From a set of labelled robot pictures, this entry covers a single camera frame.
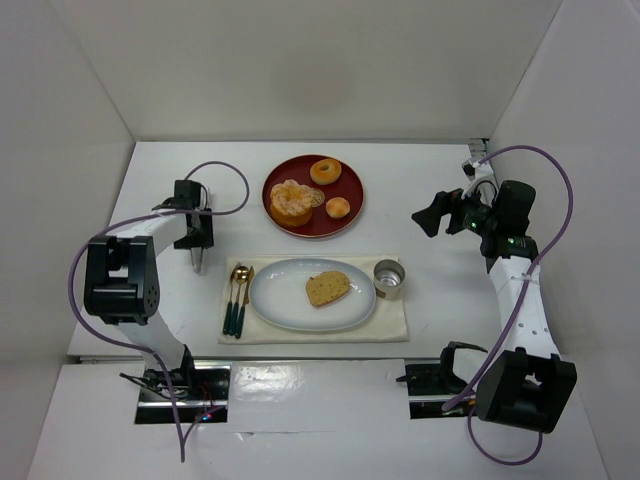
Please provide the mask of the sliced bread piece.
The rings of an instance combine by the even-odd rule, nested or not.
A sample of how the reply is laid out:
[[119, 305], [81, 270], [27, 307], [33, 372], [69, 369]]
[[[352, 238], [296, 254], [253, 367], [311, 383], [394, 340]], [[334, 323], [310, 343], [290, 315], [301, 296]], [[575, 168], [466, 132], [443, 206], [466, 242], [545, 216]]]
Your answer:
[[310, 304], [315, 308], [329, 305], [349, 293], [349, 278], [339, 271], [323, 272], [311, 277], [305, 286]]

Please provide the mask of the metal tongs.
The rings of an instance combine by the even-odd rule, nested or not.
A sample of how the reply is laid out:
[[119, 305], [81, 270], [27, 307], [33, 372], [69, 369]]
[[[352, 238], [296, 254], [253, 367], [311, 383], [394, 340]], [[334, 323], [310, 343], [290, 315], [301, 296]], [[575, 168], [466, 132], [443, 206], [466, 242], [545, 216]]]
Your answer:
[[192, 248], [190, 254], [193, 270], [196, 273], [200, 273], [202, 270], [204, 249], [202, 247]]

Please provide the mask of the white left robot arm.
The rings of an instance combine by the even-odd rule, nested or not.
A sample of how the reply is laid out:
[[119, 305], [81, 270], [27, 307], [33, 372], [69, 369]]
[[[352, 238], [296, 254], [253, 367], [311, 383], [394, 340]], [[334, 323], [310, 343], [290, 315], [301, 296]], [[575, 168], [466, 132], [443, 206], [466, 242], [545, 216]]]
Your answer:
[[214, 246], [209, 194], [200, 183], [177, 180], [171, 197], [154, 215], [117, 235], [98, 235], [88, 243], [84, 308], [115, 327], [123, 345], [145, 362], [149, 387], [189, 391], [197, 383], [194, 360], [159, 313], [161, 289], [157, 256], [168, 248], [191, 255], [199, 272], [204, 252]]

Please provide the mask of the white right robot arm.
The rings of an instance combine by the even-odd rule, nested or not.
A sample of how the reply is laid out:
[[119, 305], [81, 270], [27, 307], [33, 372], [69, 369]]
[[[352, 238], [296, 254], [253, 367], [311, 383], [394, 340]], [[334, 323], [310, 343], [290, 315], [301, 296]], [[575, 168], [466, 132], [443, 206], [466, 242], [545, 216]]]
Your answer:
[[428, 237], [437, 235], [444, 216], [450, 218], [447, 234], [478, 235], [497, 295], [503, 331], [459, 395], [475, 396], [484, 421], [549, 434], [577, 383], [577, 370], [561, 359], [546, 320], [539, 252], [527, 234], [535, 197], [533, 187], [512, 180], [501, 184], [491, 204], [463, 189], [441, 191], [411, 218]]

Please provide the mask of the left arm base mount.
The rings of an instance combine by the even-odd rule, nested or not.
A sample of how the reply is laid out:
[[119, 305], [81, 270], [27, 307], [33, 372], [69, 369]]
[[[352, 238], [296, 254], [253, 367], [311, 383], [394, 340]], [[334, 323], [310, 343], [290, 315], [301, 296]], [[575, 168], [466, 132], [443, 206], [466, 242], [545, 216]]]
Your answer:
[[[135, 385], [138, 399], [134, 422], [137, 425], [160, 425], [174, 422], [170, 395], [166, 386], [148, 372], [119, 377]], [[196, 362], [193, 384], [175, 386], [176, 408], [182, 424], [226, 423], [231, 380], [231, 365], [219, 362]]]

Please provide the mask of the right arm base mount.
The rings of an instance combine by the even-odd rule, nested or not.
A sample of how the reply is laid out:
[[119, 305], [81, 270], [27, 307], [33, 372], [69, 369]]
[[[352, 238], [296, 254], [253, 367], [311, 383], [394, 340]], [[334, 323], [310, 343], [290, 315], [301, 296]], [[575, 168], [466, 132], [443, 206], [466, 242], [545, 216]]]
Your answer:
[[488, 351], [478, 345], [451, 341], [438, 359], [405, 363], [404, 372], [395, 379], [407, 389], [412, 420], [459, 418], [475, 405], [471, 392], [450, 410], [442, 406], [461, 393], [484, 361]]

